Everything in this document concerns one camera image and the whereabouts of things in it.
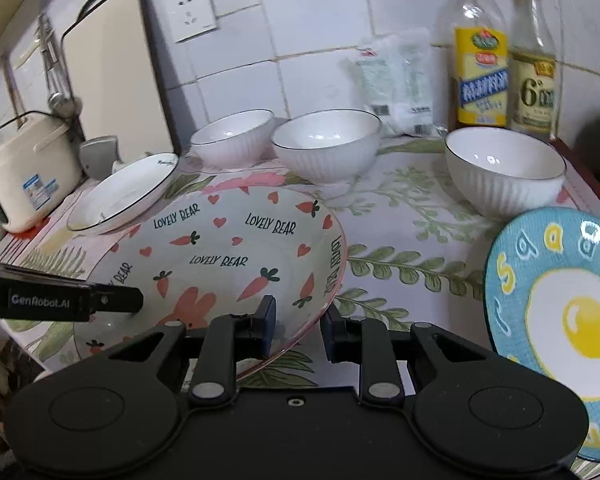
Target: white wall socket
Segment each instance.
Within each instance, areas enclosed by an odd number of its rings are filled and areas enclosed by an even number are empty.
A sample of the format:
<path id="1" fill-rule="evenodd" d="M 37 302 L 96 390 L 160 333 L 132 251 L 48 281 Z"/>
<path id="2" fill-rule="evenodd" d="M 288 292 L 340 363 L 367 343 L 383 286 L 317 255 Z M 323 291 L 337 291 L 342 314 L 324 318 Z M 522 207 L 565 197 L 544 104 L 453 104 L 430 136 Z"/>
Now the white wall socket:
<path id="1" fill-rule="evenodd" d="M 163 4 L 175 42 L 218 28 L 211 0 L 163 0 Z"/>

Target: beige cutting board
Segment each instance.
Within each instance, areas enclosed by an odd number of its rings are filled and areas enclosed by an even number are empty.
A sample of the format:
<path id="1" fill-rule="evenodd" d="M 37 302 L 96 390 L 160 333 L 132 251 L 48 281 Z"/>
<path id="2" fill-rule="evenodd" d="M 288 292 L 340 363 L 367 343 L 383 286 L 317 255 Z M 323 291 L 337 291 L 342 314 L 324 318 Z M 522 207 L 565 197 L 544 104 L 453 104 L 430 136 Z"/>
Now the beige cutting board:
<path id="1" fill-rule="evenodd" d="M 140 0 L 102 1 L 67 30 L 62 49 L 86 140 L 117 136 L 123 162 L 174 152 Z"/>

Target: plastic bottle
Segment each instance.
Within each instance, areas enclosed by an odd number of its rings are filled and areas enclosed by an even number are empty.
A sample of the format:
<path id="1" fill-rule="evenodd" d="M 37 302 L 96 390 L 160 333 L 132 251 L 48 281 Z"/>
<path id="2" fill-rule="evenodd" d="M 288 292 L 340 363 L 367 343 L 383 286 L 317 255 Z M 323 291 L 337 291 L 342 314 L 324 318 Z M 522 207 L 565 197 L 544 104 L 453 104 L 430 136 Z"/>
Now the plastic bottle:
<path id="1" fill-rule="evenodd" d="M 494 0 L 455 0 L 452 97 L 456 127 L 507 122 L 507 25 Z"/>
<path id="2" fill-rule="evenodd" d="M 540 0 L 519 0 L 510 40 L 509 127 L 549 140 L 554 121 L 555 45 Z"/>

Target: floral tablecloth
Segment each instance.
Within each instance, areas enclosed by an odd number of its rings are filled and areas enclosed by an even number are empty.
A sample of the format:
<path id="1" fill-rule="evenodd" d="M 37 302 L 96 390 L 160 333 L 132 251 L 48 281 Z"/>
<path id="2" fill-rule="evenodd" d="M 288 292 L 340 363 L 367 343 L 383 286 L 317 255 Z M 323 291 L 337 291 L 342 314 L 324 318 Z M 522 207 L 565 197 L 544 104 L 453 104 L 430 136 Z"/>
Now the floral tablecloth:
<path id="1" fill-rule="evenodd" d="M 107 235 L 74 235 L 66 217 L 85 184 L 48 218 L 38 232 L 8 235 L 0 243 L 0 261 L 86 279 L 104 254 L 139 221 L 189 193 L 211 194 L 241 186 L 282 186 L 309 193 L 340 220 L 348 243 L 347 270 L 335 297 L 343 316 L 367 316 L 392 330 L 408 330 L 429 321 L 489 347 L 482 310 L 482 269 L 501 224 L 481 217 L 449 177 L 437 139 L 383 142 L 373 168 L 350 184 L 318 188 L 289 173 L 278 160 L 248 171 L 202 168 L 183 157 L 178 177 L 140 219 Z M 600 216 L 600 200 L 568 163 L 567 182 L 557 205 Z M 65 322 L 0 320 L 8 334 L 49 371 L 77 359 L 73 325 Z M 413 392 L 404 364 L 406 392 Z M 358 366 L 330 364 L 318 326 L 292 350 L 243 384 L 266 387 L 358 384 Z"/>

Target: bottle label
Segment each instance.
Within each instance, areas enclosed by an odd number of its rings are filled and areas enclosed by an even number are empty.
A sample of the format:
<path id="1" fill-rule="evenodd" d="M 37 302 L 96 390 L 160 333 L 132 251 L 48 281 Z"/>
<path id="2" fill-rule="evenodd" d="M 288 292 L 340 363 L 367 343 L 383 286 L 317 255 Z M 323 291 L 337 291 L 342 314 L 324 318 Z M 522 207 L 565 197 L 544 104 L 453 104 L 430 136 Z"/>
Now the bottle label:
<path id="1" fill-rule="evenodd" d="M 507 35 L 490 28 L 456 28 L 458 121 L 507 123 Z"/>
<path id="2" fill-rule="evenodd" d="M 548 134 L 554 116 L 555 59 L 511 53 L 515 92 L 513 121 L 526 131 Z"/>

